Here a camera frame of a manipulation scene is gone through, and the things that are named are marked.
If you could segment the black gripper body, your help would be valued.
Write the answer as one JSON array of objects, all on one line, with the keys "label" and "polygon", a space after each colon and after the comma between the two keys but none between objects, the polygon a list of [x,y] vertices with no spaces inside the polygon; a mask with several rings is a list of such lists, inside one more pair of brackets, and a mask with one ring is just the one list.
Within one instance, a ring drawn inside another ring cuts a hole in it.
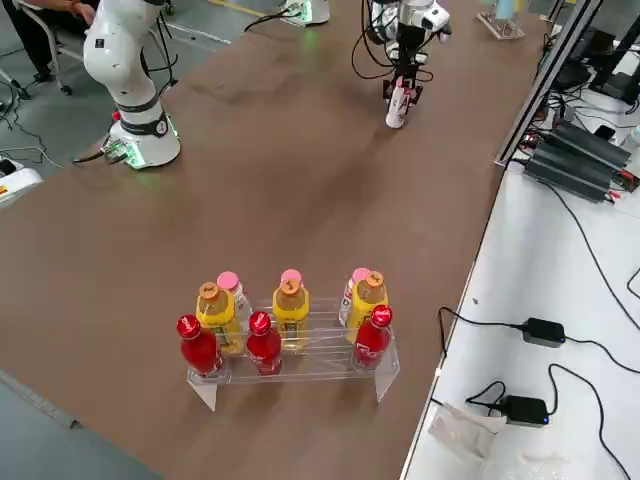
[{"label": "black gripper body", "polygon": [[394,77],[415,78],[419,69],[416,55],[420,52],[427,31],[422,27],[398,24],[396,42],[398,44],[398,59],[393,62]]}]

